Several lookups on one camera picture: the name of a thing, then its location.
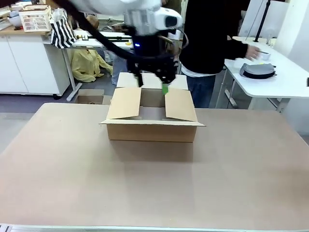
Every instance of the black sweater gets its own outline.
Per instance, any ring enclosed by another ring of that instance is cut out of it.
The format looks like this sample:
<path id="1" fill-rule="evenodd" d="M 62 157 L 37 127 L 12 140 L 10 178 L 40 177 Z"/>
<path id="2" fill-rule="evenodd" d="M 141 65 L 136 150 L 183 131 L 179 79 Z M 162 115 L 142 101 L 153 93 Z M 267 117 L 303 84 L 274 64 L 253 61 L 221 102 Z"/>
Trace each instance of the black sweater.
<path id="1" fill-rule="evenodd" d="M 217 74 L 222 70 L 225 58 L 246 56 L 248 45 L 227 40 L 225 22 L 228 19 L 224 7 L 224 0 L 188 2 L 184 32 L 189 45 L 181 52 L 180 61 L 190 71 Z"/>

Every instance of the caster wheel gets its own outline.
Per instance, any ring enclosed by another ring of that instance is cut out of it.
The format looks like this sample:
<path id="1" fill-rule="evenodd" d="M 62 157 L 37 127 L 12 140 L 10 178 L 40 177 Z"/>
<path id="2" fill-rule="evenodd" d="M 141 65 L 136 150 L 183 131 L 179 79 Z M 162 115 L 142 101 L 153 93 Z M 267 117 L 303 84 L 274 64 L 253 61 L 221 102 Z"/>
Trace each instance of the caster wheel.
<path id="1" fill-rule="evenodd" d="M 57 94 L 53 94 L 53 98 L 54 100 L 60 100 L 62 97 L 58 96 Z"/>

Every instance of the white bowl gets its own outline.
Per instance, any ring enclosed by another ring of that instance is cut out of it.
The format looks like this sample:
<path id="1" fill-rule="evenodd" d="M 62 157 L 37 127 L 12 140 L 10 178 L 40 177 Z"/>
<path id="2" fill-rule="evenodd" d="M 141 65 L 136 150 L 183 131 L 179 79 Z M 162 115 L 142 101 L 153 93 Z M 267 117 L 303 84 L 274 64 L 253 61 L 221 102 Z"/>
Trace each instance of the white bowl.
<path id="1" fill-rule="evenodd" d="M 17 16 L 17 17 L 14 17 L 14 18 L 8 18 L 8 20 L 16 28 L 23 26 L 21 19 L 20 19 L 20 16 Z"/>

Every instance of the black sleeve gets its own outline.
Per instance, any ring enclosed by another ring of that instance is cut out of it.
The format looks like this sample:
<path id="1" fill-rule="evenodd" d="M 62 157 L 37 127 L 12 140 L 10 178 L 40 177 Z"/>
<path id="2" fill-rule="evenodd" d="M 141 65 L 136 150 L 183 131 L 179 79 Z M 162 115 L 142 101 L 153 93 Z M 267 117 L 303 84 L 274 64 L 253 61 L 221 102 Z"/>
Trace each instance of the black sleeve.
<path id="1" fill-rule="evenodd" d="M 225 59 L 244 58 L 248 45 L 237 40 L 227 40 L 225 43 Z"/>

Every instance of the robotic arm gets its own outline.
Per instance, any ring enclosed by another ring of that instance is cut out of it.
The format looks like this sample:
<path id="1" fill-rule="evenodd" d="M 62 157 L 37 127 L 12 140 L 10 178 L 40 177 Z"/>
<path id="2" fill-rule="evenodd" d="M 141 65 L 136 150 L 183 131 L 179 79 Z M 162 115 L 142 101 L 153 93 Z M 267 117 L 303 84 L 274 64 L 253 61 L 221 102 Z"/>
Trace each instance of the robotic arm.
<path id="1" fill-rule="evenodd" d="M 107 49 L 127 60 L 128 70 L 143 85 L 141 71 L 154 73 L 163 84 L 176 78 L 177 63 L 166 52 L 169 32 L 182 26 L 180 14 L 161 7 L 161 0 L 54 0 L 67 10 L 80 25 Z M 105 38 L 78 12 L 125 16 L 128 35 L 132 37 L 134 54 L 127 52 Z"/>

